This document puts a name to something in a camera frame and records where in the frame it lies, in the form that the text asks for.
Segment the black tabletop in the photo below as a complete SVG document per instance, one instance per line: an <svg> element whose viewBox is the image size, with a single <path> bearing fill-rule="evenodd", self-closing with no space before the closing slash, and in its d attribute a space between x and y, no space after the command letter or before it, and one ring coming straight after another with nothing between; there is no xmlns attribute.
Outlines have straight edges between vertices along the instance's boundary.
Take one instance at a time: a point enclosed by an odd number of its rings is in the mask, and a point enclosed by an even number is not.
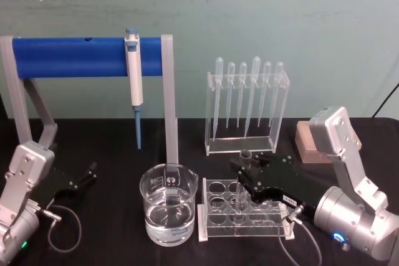
<svg viewBox="0 0 399 266"><path fill-rule="evenodd" d="M296 153L295 119L283 121L277 153L296 158L296 169L323 184L336 184L326 164L302 164ZM67 199L83 226L82 242L71 254L58 254L47 244L50 222L41 225L21 250L13 265L291 265L274 237L212 238L198 242L198 229L184 244L164 248L147 236L142 199L138 189L141 175L162 162L161 120L143 122L143 149L137 150L132 120L59 120L54 166L78 176L92 161L98 163L97 182L83 195ZM397 198L397 152L399 122L387 118L356 118L352 126L362 141L361 156L367 176L388 195L389 210L399 214ZM32 122L35 137L39 122ZM0 173L5 173L17 145L12 121L0 121ZM204 151L204 120L179 120L180 163L208 179L234 179L229 159L234 154ZM197 193L200 202L201 187ZM74 220L67 214L54 232L54 243L72 246L77 236ZM310 224L310 231L323 254L323 265L386 265L352 249L342 252L337 242ZM300 227L295 240L287 241L290 253L301 265L316 265L312 244Z"/></svg>

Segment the cable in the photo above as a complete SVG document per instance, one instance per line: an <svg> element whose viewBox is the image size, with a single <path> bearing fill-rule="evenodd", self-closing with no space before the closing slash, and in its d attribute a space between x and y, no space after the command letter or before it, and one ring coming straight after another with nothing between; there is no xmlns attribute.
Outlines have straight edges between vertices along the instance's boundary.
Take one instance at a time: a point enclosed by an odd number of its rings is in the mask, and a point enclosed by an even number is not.
<svg viewBox="0 0 399 266"><path fill-rule="evenodd" d="M395 93L395 90L397 90L399 87L399 82L396 85L396 87L393 88L393 90L391 90L391 92L389 93L389 95L385 98L385 100L381 103L380 107L378 107L378 109L375 111L375 113L373 114L372 118L375 118L375 116L377 115L378 112L380 112L382 106L385 105L385 103L389 100L389 98L392 96L393 93Z"/></svg>
<svg viewBox="0 0 399 266"><path fill-rule="evenodd" d="M51 205L51 207L62 209L62 210L65 210L65 211L69 211L76 218L77 226L78 226L78 229L79 229L79 235L78 235L76 244L73 247L71 247L70 249L59 249L58 247L56 247L52 243L52 241L51 241L51 233L52 233L52 230L53 230L55 224L57 223L56 221L54 221L51 224L49 232L47 233L47 240L49 241L49 244L50 244L51 248L54 249L56 252L60 252L62 254L68 254L69 252L72 252L73 250L75 250L80 244L80 240L82 238L82 224L80 223L79 217L76 215L76 213L72 209L69 209L68 207L64 207L64 206L60 206L60 205Z"/></svg>
<svg viewBox="0 0 399 266"><path fill-rule="evenodd" d="M281 233L280 233L280 228L282 227L282 223L285 221L285 219L287 218L287 216L285 216L284 218L281 219L280 224L279 224L279 229L277 230L277 234L279 237L279 242L280 242L280 246L283 249L284 253L287 255L287 257L291 260L291 262L295 265L295 266L300 266L295 260L294 258L288 253L288 250L286 249L286 247L284 246L284 244L282 243L281 240ZM312 240L316 251L317 251L317 255L319 256L319 264L318 266L322 265L322 252L320 251L320 247L317 244L316 240L314 239L312 233L310 233L310 230L303 224L302 221L300 221L298 218L294 218L294 221L299 224L301 227L304 228L304 230L307 232L307 234L309 235L310 239Z"/></svg>

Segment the blue pipette tip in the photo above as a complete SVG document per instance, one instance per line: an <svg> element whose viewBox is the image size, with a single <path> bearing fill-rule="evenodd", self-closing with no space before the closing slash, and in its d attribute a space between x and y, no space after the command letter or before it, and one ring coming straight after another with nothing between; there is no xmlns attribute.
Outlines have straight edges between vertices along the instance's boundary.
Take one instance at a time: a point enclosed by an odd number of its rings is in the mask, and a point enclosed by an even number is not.
<svg viewBox="0 0 399 266"><path fill-rule="evenodd" d="M133 106L133 109L135 111L137 148L140 150L142 148L142 129L140 126L140 106Z"/></svg>

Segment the blue horizontal bar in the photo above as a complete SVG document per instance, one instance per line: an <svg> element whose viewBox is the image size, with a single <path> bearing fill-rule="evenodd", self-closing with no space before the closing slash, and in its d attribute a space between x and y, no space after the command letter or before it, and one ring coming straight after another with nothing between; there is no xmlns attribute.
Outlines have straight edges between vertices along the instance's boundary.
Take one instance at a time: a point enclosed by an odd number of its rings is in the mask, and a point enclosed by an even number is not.
<svg viewBox="0 0 399 266"><path fill-rule="evenodd" d="M127 76L121 37L14 38L19 78ZM143 76L162 76L161 38L141 37Z"/></svg>

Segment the blue led light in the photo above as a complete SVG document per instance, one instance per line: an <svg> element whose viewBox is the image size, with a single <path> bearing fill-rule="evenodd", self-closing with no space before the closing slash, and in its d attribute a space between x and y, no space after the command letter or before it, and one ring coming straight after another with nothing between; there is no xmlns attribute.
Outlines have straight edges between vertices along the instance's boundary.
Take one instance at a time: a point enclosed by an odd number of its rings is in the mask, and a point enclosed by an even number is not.
<svg viewBox="0 0 399 266"><path fill-rule="evenodd" d="M333 233L332 237L338 242L341 242L341 243L345 243L346 242L344 235L339 233L339 232Z"/></svg>

